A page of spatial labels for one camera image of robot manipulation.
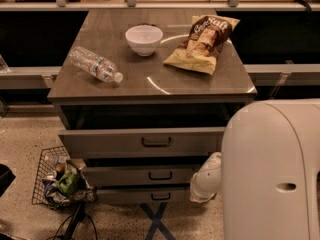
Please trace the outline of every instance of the blue tape cross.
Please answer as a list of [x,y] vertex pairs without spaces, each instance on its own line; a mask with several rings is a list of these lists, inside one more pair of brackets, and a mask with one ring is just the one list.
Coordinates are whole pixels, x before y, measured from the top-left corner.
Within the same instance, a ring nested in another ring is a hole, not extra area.
[[152,224],[149,228],[149,232],[145,238],[145,240],[151,240],[156,233],[157,228],[164,235],[167,240],[175,240],[175,237],[170,233],[170,231],[166,228],[165,225],[161,222],[161,217],[164,213],[167,203],[161,203],[156,214],[153,214],[150,207],[142,203],[140,204],[141,209],[148,215],[149,219],[152,220]]

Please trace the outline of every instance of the gray tabletop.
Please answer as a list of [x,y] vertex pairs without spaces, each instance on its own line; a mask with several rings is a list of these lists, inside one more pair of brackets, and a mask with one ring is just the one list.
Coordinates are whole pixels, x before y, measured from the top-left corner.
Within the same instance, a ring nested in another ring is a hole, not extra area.
[[[66,61],[49,93],[56,103],[161,102],[177,100],[252,100],[256,89],[231,42],[226,42],[213,75],[163,64],[186,40],[193,15],[215,14],[212,9],[92,9],[74,46],[82,46],[113,61],[124,79],[102,82]],[[149,57],[135,54],[125,32],[141,23],[154,24],[164,33],[161,47]]]

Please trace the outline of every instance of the concrete floor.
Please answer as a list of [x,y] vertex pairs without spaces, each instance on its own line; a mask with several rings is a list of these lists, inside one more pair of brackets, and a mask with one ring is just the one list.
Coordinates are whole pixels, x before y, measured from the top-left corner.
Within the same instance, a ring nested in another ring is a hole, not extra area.
[[[16,179],[0,198],[0,232],[23,239],[52,239],[60,224],[72,211],[53,211],[32,205],[32,193],[39,156],[43,149],[61,146],[58,132],[64,129],[49,108],[9,109],[0,117],[0,163],[13,170]],[[155,214],[160,204],[148,204]],[[206,204],[172,202],[165,207],[161,220],[173,238],[164,235],[138,205],[88,204],[86,213],[93,219],[99,239],[181,239],[222,240],[222,198]],[[74,239],[95,239],[93,226],[84,219]]]

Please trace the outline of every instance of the brown snack bag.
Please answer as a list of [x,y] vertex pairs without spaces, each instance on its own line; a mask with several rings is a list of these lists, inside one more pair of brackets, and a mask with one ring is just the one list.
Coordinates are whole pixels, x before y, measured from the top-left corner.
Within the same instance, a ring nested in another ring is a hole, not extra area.
[[238,23],[238,19],[217,15],[193,16],[188,39],[179,44],[164,64],[212,75],[223,44]]

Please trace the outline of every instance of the black handle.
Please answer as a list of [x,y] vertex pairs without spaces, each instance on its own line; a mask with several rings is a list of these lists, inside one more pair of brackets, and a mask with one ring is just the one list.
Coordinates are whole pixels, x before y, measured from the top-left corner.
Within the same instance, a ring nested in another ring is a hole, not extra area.
[[146,148],[163,148],[171,146],[172,139],[169,137],[165,142],[151,142],[147,141],[145,138],[141,138],[141,144]]
[[167,196],[164,196],[164,197],[155,197],[154,194],[151,194],[151,199],[153,201],[165,201],[165,200],[169,200],[170,198],[171,198],[170,192],[167,194]]
[[151,172],[149,172],[149,179],[150,180],[171,180],[172,179],[172,172],[169,173],[169,177],[163,177],[163,178],[152,177]]

